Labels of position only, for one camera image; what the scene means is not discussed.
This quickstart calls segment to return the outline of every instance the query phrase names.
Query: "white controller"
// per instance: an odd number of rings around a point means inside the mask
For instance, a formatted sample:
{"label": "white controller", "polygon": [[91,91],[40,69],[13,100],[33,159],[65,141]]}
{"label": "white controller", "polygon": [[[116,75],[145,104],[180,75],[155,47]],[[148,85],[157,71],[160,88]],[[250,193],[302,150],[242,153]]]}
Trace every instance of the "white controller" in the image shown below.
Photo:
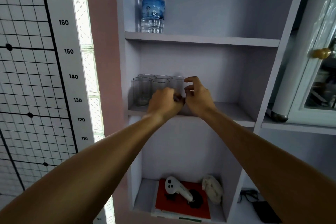
{"label": "white controller", "polygon": [[182,183],[180,183],[179,180],[177,180],[175,177],[169,176],[166,179],[165,188],[168,194],[181,194],[181,196],[184,197],[188,202],[193,201],[193,196],[189,190],[187,190],[187,188],[184,187]]}

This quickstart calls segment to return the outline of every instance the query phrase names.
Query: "red book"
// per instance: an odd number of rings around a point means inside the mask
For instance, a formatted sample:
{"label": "red book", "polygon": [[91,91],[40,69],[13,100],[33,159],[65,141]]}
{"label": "red book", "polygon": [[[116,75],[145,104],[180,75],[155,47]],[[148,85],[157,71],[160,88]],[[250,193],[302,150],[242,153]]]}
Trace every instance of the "red book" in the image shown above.
{"label": "red book", "polygon": [[166,179],[160,179],[159,181],[159,188],[157,190],[157,197],[155,204],[156,209],[204,219],[211,219],[208,205],[208,197],[205,191],[202,190],[202,185],[200,183],[181,182],[187,189],[197,190],[203,198],[203,204],[201,205],[200,208],[191,208],[190,205],[188,204],[188,201],[180,194],[176,194],[174,200],[166,198],[165,194],[168,193],[166,192],[165,189],[165,181]]}

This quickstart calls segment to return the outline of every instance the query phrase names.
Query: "pink wall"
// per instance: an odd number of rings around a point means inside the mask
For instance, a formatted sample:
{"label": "pink wall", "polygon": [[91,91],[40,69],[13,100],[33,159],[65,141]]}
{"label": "pink wall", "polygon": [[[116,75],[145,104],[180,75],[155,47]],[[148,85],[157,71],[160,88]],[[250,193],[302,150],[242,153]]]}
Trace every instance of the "pink wall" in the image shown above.
{"label": "pink wall", "polygon": [[[116,0],[88,0],[91,31],[99,80],[101,108],[105,134],[123,128],[123,103],[120,78],[118,19]],[[177,223],[174,220],[153,218],[148,213],[129,210],[127,179],[120,182],[113,194],[117,224]]]}

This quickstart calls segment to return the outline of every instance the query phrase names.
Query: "clear glass cup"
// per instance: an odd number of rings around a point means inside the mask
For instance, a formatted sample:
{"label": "clear glass cup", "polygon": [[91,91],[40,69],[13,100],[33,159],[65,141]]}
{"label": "clear glass cup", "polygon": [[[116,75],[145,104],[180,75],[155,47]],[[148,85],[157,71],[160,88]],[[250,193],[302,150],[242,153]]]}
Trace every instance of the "clear glass cup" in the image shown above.
{"label": "clear glass cup", "polygon": [[155,75],[153,75],[153,74],[139,74],[138,77],[146,77],[146,78],[154,79]]}
{"label": "clear glass cup", "polygon": [[155,78],[170,80],[171,76],[169,76],[169,75],[156,75]]}
{"label": "clear glass cup", "polygon": [[182,76],[173,76],[170,79],[170,87],[175,89],[179,94],[184,92],[184,77]]}
{"label": "clear glass cup", "polygon": [[157,90],[162,90],[169,87],[170,81],[168,79],[154,78],[152,79],[152,94]]}
{"label": "clear glass cup", "polygon": [[133,103],[136,106],[146,106],[151,98],[151,79],[145,77],[133,78]]}

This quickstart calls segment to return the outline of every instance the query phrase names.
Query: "height chart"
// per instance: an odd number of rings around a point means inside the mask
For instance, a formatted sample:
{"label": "height chart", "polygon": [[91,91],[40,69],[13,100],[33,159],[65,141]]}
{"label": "height chart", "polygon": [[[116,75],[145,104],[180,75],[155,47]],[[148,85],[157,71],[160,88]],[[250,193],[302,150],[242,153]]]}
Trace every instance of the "height chart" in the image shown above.
{"label": "height chart", "polygon": [[0,201],[94,143],[73,0],[0,0]]}

